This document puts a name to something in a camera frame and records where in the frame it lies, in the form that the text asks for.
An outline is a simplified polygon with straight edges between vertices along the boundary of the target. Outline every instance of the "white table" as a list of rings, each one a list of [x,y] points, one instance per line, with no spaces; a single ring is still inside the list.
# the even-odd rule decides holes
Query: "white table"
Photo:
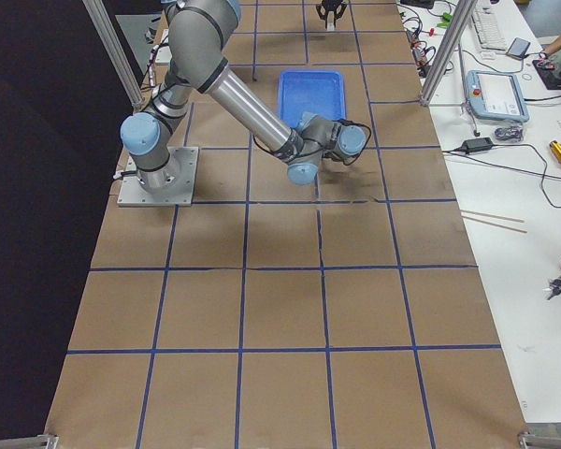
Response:
[[[528,28],[513,0],[493,5],[503,36],[508,42],[520,37],[532,43],[528,52],[541,46]],[[416,8],[429,30],[439,22]],[[447,11],[436,3],[433,12]],[[441,36],[427,37],[428,45],[439,46]],[[462,36],[462,47],[476,53],[480,48],[471,25]],[[530,61],[525,60],[525,80],[517,74],[526,98],[561,94],[548,91]],[[514,71],[521,63],[498,55],[484,61],[499,70]],[[465,55],[466,70],[484,67]],[[453,55],[454,71],[443,78],[432,104],[461,103],[464,99],[459,60]],[[549,150],[549,142],[561,143],[561,98],[528,106],[524,143],[533,144],[549,163],[548,173],[561,176]],[[471,121],[459,107],[432,107],[432,118],[443,150],[452,150],[473,138]],[[491,137],[498,123],[478,121],[483,137]],[[530,148],[495,148],[478,157],[493,164],[541,172],[543,164]],[[447,167],[462,210],[523,219],[522,224],[478,216],[477,218],[527,231],[520,233],[489,224],[465,220],[482,282],[495,319],[498,335],[511,373],[517,397],[527,423],[561,422],[561,295],[547,301],[548,280],[561,274],[561,210],[549,206],[539,188],[539,177],[491,168],[459,157],[446,156]],[[546,181],[545,188],[555,204],[561,204],[561,182]]]

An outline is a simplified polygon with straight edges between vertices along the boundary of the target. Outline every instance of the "power adapter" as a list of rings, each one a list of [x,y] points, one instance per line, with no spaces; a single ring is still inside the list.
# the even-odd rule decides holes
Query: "power adapter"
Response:
[[[490,138],[471,138],[464,140],[461,147],[454,149],[454,152],[464,152],[470,154],[471,152],[487,152],[493,148],[495,144]]]

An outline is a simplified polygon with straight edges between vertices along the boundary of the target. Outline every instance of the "dark background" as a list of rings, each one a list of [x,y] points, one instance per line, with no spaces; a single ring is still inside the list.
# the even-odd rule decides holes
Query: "dark background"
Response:
[[[44,430],[132,113],[83,3],[25,3],[0,3],[0,439]]]

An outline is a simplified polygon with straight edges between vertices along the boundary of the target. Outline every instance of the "robotic arm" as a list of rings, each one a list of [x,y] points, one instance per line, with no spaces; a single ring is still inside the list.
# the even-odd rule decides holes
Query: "robotic arm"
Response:
[[[314,181],[323,157],[354,162],[364,149],[364,131],[344,120],[304,113],[292,129],[229,68],[222,49],[241,18],[238,0],[163,0],[172,61],[151,102],[122,124],[122,142],[144,189],[169,188],[180,165],[166,143],[185,116],[191,91],[209,94],[248,128],[269,153],[288,165],[292,182]]]

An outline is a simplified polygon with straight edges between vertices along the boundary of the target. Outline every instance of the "smartphone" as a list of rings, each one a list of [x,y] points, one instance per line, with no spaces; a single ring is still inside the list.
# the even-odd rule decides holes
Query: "smartphone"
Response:
[[[507,55],[514,59],[524,59],[525,52],[527,51],[530,43],[527,40],[520,39],[516,37],[513,42],[511,42],[511,46],[507,50]]]

